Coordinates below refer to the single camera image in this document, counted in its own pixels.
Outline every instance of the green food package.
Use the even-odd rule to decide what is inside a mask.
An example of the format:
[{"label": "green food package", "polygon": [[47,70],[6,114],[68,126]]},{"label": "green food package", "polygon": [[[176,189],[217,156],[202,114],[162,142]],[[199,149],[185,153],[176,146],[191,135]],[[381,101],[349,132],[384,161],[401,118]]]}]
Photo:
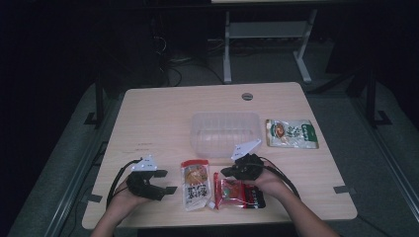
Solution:
[{"label": "green food package", "polygon": [[266,120],[268,146],[317,149],[318,141],[311,121]]}]

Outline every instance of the table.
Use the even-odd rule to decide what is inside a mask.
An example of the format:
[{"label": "table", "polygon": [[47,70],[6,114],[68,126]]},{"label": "table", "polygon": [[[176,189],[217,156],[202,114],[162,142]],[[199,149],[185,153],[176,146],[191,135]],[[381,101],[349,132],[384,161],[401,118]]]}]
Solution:
[{"label": "table", "polygon": [[[244,93],[253,100],[242,99]],[[301,199],[325,220],[352,219],[357,211],[348,193],[336,194],[345,186],[315,116],[297,83],[219,85],[183,88],[133,89],[126,92],[92,194],[83,227],[92,229],[105,212],[106,197],[119,169],[131,160],[154,156],[159,169],[169,173],[151,179],[159,187],[177,186],[172,196],[136,209],[120,227],[177,227],[222,224],[278,223],[290,221],[281,204],[265,197],[263,209],[204,208],[187,212],[182,203],[180,164],[197,156],[190,144],[190,126],[196,112],[255,112],[265,133],[266,119],[310,119],[319,149],[268,147],[262,137],[257,155],[273,161],[294,183]],[[230,166],[229,158],[209,159],[210,172]],[[129,173],[126,170],[121,180]]]}]

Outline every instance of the white tag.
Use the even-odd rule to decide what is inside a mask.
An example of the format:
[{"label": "white tag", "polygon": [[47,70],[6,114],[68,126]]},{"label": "white tag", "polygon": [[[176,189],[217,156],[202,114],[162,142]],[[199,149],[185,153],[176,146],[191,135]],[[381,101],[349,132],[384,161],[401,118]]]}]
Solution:
[{"label": "white tag", "polygon": [[131,168],[132,171],[156,171],[157,165],[152,155],[148,155]]},{"label": "white tag", "polygon": [[246,143],[241,143],[235,146],[233,155],[231,156],[231,159],[233,161],[245,156],[247,153],[249,153],[253,148],[255,148],[257,145],[259,145],[262,142],[261,139],[257,139],[254,141],[249,141]]}]

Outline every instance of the person's arm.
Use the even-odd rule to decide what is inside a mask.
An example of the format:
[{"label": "person's arm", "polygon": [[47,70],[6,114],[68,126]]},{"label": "person's arm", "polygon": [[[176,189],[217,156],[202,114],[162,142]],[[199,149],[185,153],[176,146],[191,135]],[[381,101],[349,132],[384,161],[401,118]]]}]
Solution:
[{"label": "person's arm", "polygon": [[96,224],[91,236],[113,236],[115,229],[121,221],[123,221],[137,206],[147,201],[149,201],[149,199],[133,195],[126,188],[126,181],[122,182],[115,190],[115,195],[111,203],[102,218]]},{"label": "person's arm", "polygon": [[295,228],[302,237],[339,236],[329,225],[312,212],[286,185],[272,172],[264,169],[261,176],[254,182],[263,193],[276,198],[286,209]]}]

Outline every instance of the plastic container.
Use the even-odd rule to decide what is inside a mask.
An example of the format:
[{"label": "plastic container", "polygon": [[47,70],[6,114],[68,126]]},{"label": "plastic container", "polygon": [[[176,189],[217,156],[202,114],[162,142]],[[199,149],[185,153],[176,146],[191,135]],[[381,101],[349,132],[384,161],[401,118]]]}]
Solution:
[{"label": "plastic container", "polygon": [[262,139],[260,119],[256,113],[202,112],[192,117],[191,145],[199,158],[229,158],[235,145],[256,139]]}]

